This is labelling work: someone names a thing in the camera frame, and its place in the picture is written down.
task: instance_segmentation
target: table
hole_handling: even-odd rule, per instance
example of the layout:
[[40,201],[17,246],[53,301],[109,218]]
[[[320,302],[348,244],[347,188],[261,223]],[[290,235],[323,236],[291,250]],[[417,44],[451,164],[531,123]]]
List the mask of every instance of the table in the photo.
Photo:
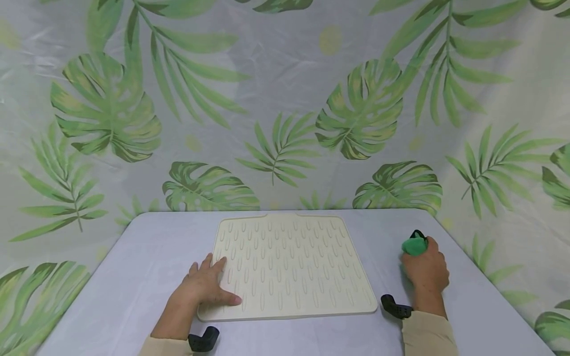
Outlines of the table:
[[[136,355],[193,261],[211,252],[222,219],[283,212],[151,212],[129,225],[38,351],[40,356]],[[552,356],[553,352],[426,211],[316,210],[344,219],[376,298],[409,305],[401,243],[414,229],[436,238],[451,272],[444,292],[462,356]],[[374,314],[212,323],[214,355],[402,356],[401,322]],[[207,325],[196,320],[192,333]]]

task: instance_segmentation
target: cream mat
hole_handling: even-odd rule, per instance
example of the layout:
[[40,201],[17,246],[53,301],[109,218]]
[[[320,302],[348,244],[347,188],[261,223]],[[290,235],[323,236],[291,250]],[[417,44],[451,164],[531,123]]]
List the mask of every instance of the cream mat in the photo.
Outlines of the cream mat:
[[200,307],[202,321],[373,313],[378,302],[337,216],[270,214],[220,222],[214,260],[239,306]]

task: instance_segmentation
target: hand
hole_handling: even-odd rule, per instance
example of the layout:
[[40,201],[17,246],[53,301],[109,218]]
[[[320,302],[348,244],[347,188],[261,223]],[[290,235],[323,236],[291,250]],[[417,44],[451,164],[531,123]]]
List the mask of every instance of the hand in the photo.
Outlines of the hand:
[[223,257],[213,266],[212,254],[198,268],[194,262],[182,283],[172,293],[164,311],[150,336],[156,339],[186,340],[192,320],[202,303],[217,305],[238,305],[242,299],[219,287],[219,275],[227,258]]
[[427,250],[419,256],[402,255],[406,274],[414,287],[443,292],[449,285],[449,271],[445,256],[439,251],[437,242],[427,237]]
[[190,305],[213,304],[213,305],[239,305],[242,299],[237,295],[223,290],[219,286],[219,276],[226,265],[227,258],[223,257],[213,266],[212,254],[208,253],[206,259],[198,268],[194,262],[182,283],[172,293],[173,300]]

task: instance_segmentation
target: fabric backdrop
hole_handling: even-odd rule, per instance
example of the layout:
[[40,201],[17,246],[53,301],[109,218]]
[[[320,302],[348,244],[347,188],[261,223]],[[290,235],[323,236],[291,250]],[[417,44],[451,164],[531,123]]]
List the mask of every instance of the fabric backdrop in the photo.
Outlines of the fabric backdrop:
[[397,207],[570,355],[570,2],[1,8],[0,355],[143,212]]

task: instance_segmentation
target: green sponge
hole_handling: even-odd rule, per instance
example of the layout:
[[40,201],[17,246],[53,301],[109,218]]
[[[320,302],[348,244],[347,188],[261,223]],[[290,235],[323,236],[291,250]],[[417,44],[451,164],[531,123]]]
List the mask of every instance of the green sponge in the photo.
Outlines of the green sponge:
[[405,240],[402,243],[402,251],[412,256],[419,256],[428,249],[428,242],[417,233],[414,237]]

